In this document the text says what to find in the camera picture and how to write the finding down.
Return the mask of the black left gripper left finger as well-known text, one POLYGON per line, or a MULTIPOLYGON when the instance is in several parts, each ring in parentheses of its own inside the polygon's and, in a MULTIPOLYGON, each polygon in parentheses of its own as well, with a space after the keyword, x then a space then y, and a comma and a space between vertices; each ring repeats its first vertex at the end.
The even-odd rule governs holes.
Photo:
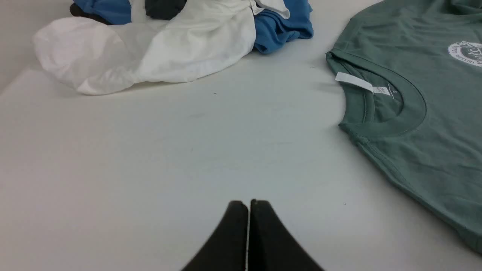
POLYGON ((231 201, 216 229, 183 270, 244 271, 248 219, 247 206, 231 201))

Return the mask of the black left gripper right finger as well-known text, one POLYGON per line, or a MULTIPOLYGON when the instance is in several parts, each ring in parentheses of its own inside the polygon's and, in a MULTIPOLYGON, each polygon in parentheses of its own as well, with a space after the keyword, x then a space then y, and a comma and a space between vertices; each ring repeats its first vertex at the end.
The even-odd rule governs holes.
POLYGON ((284 226, 269 201, 252 199, 250 271, 322 271, 284 226))

